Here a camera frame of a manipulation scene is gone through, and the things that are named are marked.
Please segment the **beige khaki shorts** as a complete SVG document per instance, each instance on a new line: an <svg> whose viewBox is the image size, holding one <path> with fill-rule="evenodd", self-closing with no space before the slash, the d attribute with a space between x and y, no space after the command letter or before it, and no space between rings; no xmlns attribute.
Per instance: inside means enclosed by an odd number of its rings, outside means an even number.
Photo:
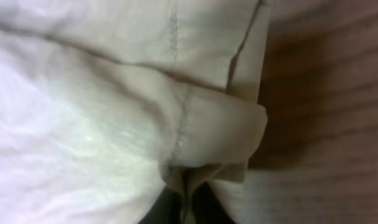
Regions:
<svg viewBox="0 0 378 224"><path fill-rule="evenodd" d="M0 1L0 223L244 223L269 1Z"/></svg>

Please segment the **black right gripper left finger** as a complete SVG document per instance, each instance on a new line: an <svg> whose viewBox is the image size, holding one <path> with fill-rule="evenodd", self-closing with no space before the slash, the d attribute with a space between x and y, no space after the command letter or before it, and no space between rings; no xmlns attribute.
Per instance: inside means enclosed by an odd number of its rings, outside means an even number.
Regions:
<svg viewBox="0 0 378 224"><path fill-rule="evenodd" d="M169 187L165 187L138 224L180 224L181 208L181 196Z"/></svg>

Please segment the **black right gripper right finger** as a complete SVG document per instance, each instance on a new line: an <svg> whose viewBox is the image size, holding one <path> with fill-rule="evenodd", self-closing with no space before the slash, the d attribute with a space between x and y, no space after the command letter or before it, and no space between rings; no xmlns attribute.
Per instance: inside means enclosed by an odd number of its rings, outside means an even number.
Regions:
<svg viewBox="0 0 378 224"><path fill-rule="evenodd" d="M235 224L207 183L194 192L192 206L197 224Z"/></svg>

